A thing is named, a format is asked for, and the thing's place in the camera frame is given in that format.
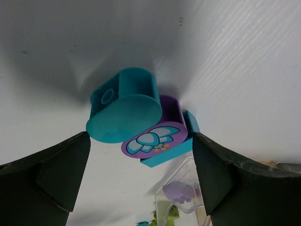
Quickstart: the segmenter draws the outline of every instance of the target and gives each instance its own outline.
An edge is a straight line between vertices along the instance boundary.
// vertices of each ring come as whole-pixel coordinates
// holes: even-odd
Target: green toy piece
[[[156,212],[154,213],[154,218],[155,219],[151,222],[150,226],[158,226]],[[167,217],[166,226],[174,226],[174,221],[179,218],[179,209],[176,206],[172,206]]]

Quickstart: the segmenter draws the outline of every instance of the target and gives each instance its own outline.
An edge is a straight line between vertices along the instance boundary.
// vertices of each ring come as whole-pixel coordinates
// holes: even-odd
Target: teal toy piece
[[[150,225],[149,222],[146,221],[137,224],[137,226],[149,226],[149,225]]]
[[[193,132],[200,132],[198,122],[189,111],[185,111],[183,113],[183,116],[188,130],[188,136],[186,140],[183,143],[173,148],[170,148],[164,152],[161,152],[153,157],[147,159],[140,159],[140,162],[142,164],[147,165],[149,167],[158,166],[168,160],[176,158],[192,150]]]
[[[154,75],[127,68],[93,92],[86,130],[97,141],[120,143],[152,127],[161,116]]]

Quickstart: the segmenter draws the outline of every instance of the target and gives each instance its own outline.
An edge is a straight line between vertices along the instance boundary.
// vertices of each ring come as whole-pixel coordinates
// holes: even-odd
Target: circular hole
[[[103,105],[107,104],[113,97],[113,94],[114,94],[114,90],[112,90],[112,89],[109,89],[108,91],[106,91],[101,100],[102,104]]]

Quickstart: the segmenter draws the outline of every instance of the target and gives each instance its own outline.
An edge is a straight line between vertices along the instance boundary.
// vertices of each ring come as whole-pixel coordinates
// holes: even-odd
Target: purple toy figure
[[[163,192],[166,198],[180,204],[191,202],[191,200],[195,198],[194,188],[179,181],[164,185]]]
[[[162,117],[153,127],[125,141],[122,152],[132,158],[146,159],[181,144],[188,131],[177,99],[160,95]]]

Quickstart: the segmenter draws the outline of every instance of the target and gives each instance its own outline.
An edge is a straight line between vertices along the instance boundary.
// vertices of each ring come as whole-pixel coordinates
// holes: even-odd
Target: purple panel
[[[149,144],[141,144],[141,140],[139,140],[141,137],[151,137],[151,136],[156,136],[157,133],[153,133],[152,131],[154,129],[165,129],[165,128],[174,128],[174,130],[177,130],[176,133],[169,135],[169,136],[164,136],[164,137],[159,137],[162,139],[166,139],[166,142],[162,141],[160,142],[159,140],[159,144],[157,145],[157,143],[155,143],[155,145],[149,145]],[[186,129],[186,126],[183,124],[180,124],[178,122],[174,122],[174,121],[168,121],[168,122],[163,122],[160,124],[157,124],[151,128],[149,128],[148,130],[138,134],[137,136],[125,141],[122,145],[121,145],[121,150],[122,152],[132,158],[137,158],[137,159],[146,159],[146,158],[150,158],[154,155],[157,155],[163,151],[166,151],[170,148],[173,148],[179,144],[181,144],[187,137],[188,131]],[[139,149],[137,152],[130,152],[130,150],[133,149]]]
[[[195,198],[194,188],[179,181],[164,185],[163,192],[166,198],[171,201],[179,202],[180,204],[190,202]]]
[[[160,95],[162,117],[158,124],[125,141],[122,152],[132,158],[146,159],[181,144],[188,131],[177,99]]]

